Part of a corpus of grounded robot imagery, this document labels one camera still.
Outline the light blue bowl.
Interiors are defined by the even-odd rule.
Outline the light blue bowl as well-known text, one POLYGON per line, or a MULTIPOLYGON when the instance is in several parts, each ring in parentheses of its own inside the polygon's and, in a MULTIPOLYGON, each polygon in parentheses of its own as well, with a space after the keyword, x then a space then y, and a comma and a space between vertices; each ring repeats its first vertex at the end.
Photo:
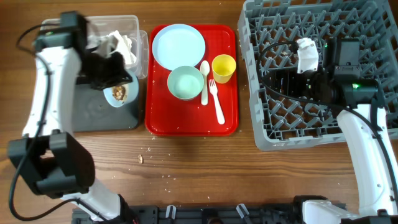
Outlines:
POLYGON ((118 101, 115 100, 113 95, 112 95, 112 87, 110 88, 105 88, 103 90, 104 97, 106 101, 113 107, 119 108, 122 107, 126 104, 132 103, 138 96, 139 94, 139 81, 135 74, 131 72, 130 70, 127 71, 127 73, 130 75, 132 78, 132 82, 127 83, 127 84, 122 84, 126 88, 126 96, 124 101, 118 101))

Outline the white napkin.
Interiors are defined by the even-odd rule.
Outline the white napkin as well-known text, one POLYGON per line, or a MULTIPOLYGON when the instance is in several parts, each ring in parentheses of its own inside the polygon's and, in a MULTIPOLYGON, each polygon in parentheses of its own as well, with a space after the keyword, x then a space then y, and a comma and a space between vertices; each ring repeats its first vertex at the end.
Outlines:
POLYGON ((131 47, 132 40, 116 30, 100 38, 100 45, 94 53, 105 58, 109 58, 113 53, 119 53, 123 56, 124 65, 128 67, 137 61, 137 57, 131 52, 131 47))

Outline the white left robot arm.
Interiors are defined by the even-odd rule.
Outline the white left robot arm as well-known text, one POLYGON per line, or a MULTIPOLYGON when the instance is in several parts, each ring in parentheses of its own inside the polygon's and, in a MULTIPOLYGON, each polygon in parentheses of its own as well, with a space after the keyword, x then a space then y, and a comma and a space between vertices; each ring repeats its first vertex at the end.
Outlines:
POLYGON ((114 44, 88 48, 88 21, 79 12, 63 12, 58 23, 35 29, 29 50, 37 71, 32 107, 22 137, 7 147, 14 177, 36 195, 74 203, 93 223, 134 223, 123 197, 95 177, 91 154, 73 136, 72 115, 78 77, 104 90, 134 83, 136 76, 126 70, 114 44))

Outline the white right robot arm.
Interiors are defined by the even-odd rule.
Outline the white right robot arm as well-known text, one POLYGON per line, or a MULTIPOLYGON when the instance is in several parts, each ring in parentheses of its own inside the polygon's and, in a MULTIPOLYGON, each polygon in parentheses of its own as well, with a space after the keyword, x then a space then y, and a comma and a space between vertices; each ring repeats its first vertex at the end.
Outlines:
POLYGON ((294 77, 285 85, 267 75, 262 60, 256 73, 273 94, 331 109, 349 148, 359 192, 359 213, 350 213, 322 197, 296 199, 302 223, 397 223, 397 161, 387 130, 384 92, 375 79, 361 78, 358 39, 329 39, 323 63, 313 40, 289 41, 297 56, 294 77))

